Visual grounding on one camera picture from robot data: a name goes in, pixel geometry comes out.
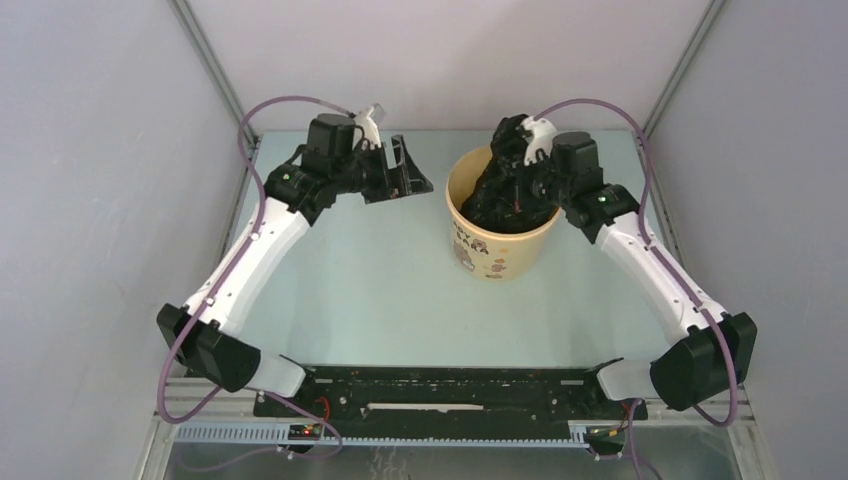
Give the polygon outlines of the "yellow capybara trash bin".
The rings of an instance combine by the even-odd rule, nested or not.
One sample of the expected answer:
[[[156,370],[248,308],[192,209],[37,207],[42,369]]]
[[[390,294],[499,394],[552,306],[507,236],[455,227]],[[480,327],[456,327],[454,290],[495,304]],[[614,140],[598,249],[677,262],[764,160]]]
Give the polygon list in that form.
[[[551,211],[544,224],[517,234],[491,232],[467,220],[459,208],[490,160],[488,146],[462,156],[448,176],[445,199],[450,213],[451,245],[458,264],[476,278],[503,283],[524,275],[537,263],[561,211]]]

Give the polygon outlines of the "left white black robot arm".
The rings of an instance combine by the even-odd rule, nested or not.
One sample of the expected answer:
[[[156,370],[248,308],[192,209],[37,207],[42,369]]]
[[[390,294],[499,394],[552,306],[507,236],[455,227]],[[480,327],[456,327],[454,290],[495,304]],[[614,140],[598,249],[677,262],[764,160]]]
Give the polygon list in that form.
[[[277,395],[292,416],[316,403],[306,370],[242,340],[251,308],[292,246],[338,196],[367,204],[426,194],[434,187],[411,159],[402,136],[382,142],[382,107],[357,114],[320,114],[305,144],[261,183],[256,209],[213,273],[183,305],[164,305],[156,323],[179,363],[218,387]]]

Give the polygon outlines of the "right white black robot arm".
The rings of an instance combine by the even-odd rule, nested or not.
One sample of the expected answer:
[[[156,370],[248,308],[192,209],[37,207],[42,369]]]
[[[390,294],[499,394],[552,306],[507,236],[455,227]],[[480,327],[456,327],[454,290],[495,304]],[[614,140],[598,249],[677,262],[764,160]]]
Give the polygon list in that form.
[[[561,209],[569,224],[637,285],[661,326],[668,350],[654,360],[613,360],[596,369],[581,392],[585,411],[606,418],[622,400],[658,397],[669,408],[700,411],[726,392],[735,417],[757,327],[729,314],[682,270],[647,226],[622,185],[605,182],[598,146],[586,132],[520,129],[521,156],[507,164],[523,202]]]

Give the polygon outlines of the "black plastic trash bag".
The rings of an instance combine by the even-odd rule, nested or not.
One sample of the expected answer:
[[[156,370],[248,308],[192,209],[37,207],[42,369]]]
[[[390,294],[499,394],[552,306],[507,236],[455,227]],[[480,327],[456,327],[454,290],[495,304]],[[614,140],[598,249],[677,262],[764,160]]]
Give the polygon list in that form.
[[[555,208],[534,200],[523,190],[518,168],[528,143],[522,122],[526,114],[500,120],[489,143],[491,158],[476,180],[460,214],[475,226],[499,234],[519,234],[541,227]]]

